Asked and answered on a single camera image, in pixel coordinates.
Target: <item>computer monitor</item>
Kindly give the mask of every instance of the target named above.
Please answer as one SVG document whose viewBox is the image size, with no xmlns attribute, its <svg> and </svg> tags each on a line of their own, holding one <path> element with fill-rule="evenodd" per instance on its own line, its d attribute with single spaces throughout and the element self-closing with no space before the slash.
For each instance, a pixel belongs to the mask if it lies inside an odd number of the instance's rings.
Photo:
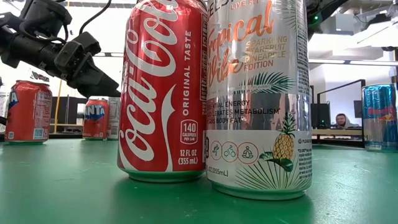
<svg viewBox="0 0 398 224">
<path fill-rule="evenodd" d="M 362 118 L 362 100 L 354 100 L 355 118 Z"/>
<path fill-rule="evenodd" d="M 320 128 L 330 128 L 330 105 L 328 103 L 312 103 L 311 104 L 311 122 L 312 128 L 317 128 L 318 124 L 318 107 L 320 108 Z"/>
</svg>

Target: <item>person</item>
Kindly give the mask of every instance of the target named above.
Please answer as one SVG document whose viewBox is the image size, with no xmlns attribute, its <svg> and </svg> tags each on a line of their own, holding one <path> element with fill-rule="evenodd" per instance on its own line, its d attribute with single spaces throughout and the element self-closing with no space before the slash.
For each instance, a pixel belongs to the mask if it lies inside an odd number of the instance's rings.
<svg viewBox="0 0 398 224">
<path fill-rule="evenodd" d="M 357 128 L 359 125 L 351 123 L 345 114 L 340 113 L 336 116 L 336 127 L 337 129 L 347 129 Z"/>
</svg>

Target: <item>aluminum can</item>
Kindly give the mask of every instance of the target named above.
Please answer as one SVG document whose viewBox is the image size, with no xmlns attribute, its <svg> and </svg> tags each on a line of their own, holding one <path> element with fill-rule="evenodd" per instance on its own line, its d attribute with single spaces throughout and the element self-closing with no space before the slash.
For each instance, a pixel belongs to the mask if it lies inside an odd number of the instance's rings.
<svg viewBox="0 0 398 224">
<path fill-rule="evenodd" d="M 120 97 L 109 97 L 109 120 L 107 140 L 118 140 L 120 119 Z"/>
<path fill-rule="evenodd" d="M 398 151 L 396 89 L 393 84 L 362 87 L 365 149 Z"/>
<path fill-rule="evenodd" d="M 88 100 L 83 121 L 83 138 L 104 140 L 108 129 L 109 105 L 106 100 Z"/>
<path fill-rule="evenodd" d="M 204 173 L 206 6 L 139 1 L 127 22 L 118 166 L 132 179 Z"/>
<path fill-rule="evenodd" d="M 305 3 L 211 0 L 208 15 L 207 178 L 237 197 L 302 196 L 312 183 Z"/>
<path fill-rule="evenodd" d="M 6 136 L 16 144 L 49 139 L 52 92 L 48 84 L 18 80 L 9 94 Z"/>
</svg>

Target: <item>green tabletop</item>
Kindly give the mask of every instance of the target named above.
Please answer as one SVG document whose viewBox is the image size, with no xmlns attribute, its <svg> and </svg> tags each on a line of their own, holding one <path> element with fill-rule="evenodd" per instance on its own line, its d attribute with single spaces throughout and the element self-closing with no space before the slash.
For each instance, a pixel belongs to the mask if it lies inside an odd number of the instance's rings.
<svg viewBox="0 0 398 224">
<path fill-rule="evenodd" d="M 315 146 L 306 196 L 263 202 L 214 191 L 205 177 L 133 181 L 116 167 L 117 145 L 0 144 L 0 223 L 397 223 L 398 154 Z"/>
</svg>

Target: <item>silver energy drink can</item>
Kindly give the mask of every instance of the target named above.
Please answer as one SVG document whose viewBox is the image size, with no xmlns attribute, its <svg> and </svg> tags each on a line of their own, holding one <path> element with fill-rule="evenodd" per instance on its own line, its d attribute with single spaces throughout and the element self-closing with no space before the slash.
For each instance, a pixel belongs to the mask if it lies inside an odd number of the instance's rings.
<svg viewBox="0 0 398 224">
<path fill-rule="evenodd" d="M 393 84 L 362 88 L 365 149 L 398 151 L 396 89 Z"/>
<path fill-rule="evenodd" d="M 120 97 L 109 97 L 109 121 L 107 129 L 108 140 L 118 140 L 120 119 Z"/>
<path fill-rule="evenodd" d="M 206 173 L 237 197 L 312 183 L 307 18 L 297 1 L 209 1 Z"/>
</svg>

